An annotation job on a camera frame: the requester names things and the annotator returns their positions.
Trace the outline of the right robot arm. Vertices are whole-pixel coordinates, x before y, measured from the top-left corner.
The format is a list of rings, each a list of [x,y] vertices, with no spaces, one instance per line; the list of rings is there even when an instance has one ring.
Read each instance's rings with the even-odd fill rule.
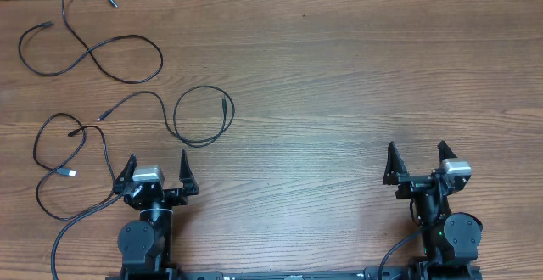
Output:
[[[395,197],[410,200],[411,219],[418,230],[395,244],[378,267],[378,278],[396,279],[480,279],[480,269],[471,266],[478,259],[483,224],[475,216],[454,213],[448,197],[462,191],[471,178],[467,160],[457,157],[444,141],[438,143],[439,166],[431,173],[412,176],[395,143],[387,147],[384,185],[398,187]],[[407,267],[388,272],[385,264],[403,245],[421,238],[423,257],[409,260]]]

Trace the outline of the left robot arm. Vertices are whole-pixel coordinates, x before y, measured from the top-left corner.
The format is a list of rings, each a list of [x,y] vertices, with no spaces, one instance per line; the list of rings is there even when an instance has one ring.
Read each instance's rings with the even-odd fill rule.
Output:
[[[114,194],[139,212],[119,232],[122,254],[120,279],[184,279],[180,267],[171,261],[173,208],[188,204],[199,187],[188,164],[187,152],[180,158],[179,188],[165,188],[164,174],[158,165],[138,166],[131,155],[114,181]]]

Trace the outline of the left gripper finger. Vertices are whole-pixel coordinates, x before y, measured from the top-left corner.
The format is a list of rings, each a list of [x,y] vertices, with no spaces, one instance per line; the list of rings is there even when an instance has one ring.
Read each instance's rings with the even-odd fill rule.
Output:
[[[137,167],[137,157],[135,154],[131,154],[126,166],[122,172],[117,176],[113,183],[114,194],[121,194],[125,191],[127,185],[132,181],[132,176]]]
[[[186,196],[199,194],[199,186],[196,183],[194,175],[190,169],[187,151],[185,149],[183,149],[181,152],[179,181],[183,185],[183,192]]]

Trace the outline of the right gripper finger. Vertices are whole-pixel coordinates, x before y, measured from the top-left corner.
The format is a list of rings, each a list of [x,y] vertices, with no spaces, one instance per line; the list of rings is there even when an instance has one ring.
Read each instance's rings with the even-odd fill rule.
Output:
[[[395,145],[390,142],[387,147],[387,163],[383,174],[383,185],[399,185],[410,176],[403,159]]]
[[[439,151],[439,160],[444,161],[447,159],[455,159],[456,155],[453,153],[446,141],[442,140],[437,145]]]

